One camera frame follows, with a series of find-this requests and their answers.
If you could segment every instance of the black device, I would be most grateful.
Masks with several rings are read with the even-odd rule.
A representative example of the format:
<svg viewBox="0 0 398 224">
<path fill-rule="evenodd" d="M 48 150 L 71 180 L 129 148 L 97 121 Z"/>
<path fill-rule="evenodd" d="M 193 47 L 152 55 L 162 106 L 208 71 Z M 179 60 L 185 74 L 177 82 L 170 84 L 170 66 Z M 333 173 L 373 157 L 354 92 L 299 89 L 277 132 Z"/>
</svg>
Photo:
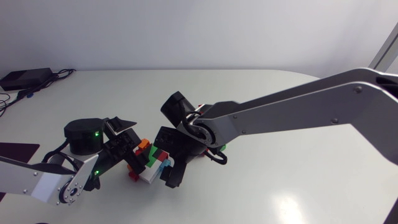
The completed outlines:
<svg viewBox="0 0 398 224">
<path fill-rule="evenodd" d="M 5 91 L 23 90 L 40 86 L 52 78 L 54 74 L 50 68 L 38 68 L 10 72 L 0 80 L 0 86 Z"/>
</svg>

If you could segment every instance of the black cable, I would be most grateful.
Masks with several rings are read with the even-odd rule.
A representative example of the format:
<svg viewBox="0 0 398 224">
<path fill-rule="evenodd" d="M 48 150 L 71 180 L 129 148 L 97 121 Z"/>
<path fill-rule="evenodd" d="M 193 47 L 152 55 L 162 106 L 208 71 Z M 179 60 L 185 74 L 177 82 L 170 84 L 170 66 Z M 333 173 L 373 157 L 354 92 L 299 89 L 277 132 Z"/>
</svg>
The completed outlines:
<svg viewBox="0 0 398 224">
<path fill-rule="evenodd" d="M 8 93 L 0 93 L 0 95 L 6 95 L 8 97 L 6 100 L 0 100 L 0 103 L 4 103 L 4 106 L 0 107 L 0 111 L 1 111 L 0 118 L 1 118 L 1 116 L 4 114 L 4 112 L 6 112 L 7 100 L 11 99 L 11 96 Z"/>
<path fill-rule="evenodd" d="M 186 113 L 186 115 L 190 115 L 190 114 L 199 114 L 199 115 L 201 115 L 201 113 L 199 111 L 188 111 Z"/>
<path fill-rule="evenodd" d="M 66 139 L 65 142 L 62 143 L 62 145 L 60 145 L 60 146 L 59 146 L 58 148 L 56 148 L 54 151 L 48 152 L 48 153 L 44 156 L 42 162 L 47 162 L 47 161 L 49 161 L 49 159 L 50 159 L 52 156 L 54 156 L 54 155 L 58 154 L 59 152 L 61 152 L 61 150 L 64 149 L 68 144 L 69 144 L 69 142 L 68 142 L 68 140 Z"/>
<path fill-rule="evenodd" d="M 69 156 L 65 155 L 62 152 L 59 152 L 58 155 L 64 157 L 73 166 L 73 168 L 75 168 L 75 171 L 79 170 L 79 167 L 77 166 L 76 162 L 74 162 L 71 158 L 69 158 Z"/>
<path fill-rule="evenodd" d="M 217 153 L 217 156 L 220 156 L 222 159 L 218 159 L 218 158 L 212 156 L 208 151 L 204 151 L 203 153 L 205 156 L 209 157 L 212 161 L 215 161 L 216 163 L 221 164 L 221 165 L 225 165 L 228 160 L 226 155 L 224 155 L 222 152 Z"/>
<path fill-rule="evenodd" d="M 184 126 L 185 130 L 188 131 L 191 135 L 200 138 L 200 139 L 206 139 L 204 134 L 200 134 L 195 132 L 188 124 L 187 120 L 187 115 L 185 115 L 185 107 L 183 104 L 183 101 L 179 101 L 178 105 L 180 106 L 180 111 L 181 111 L 181 120 L 182 120 L 182 125 Z"/>
</svg>

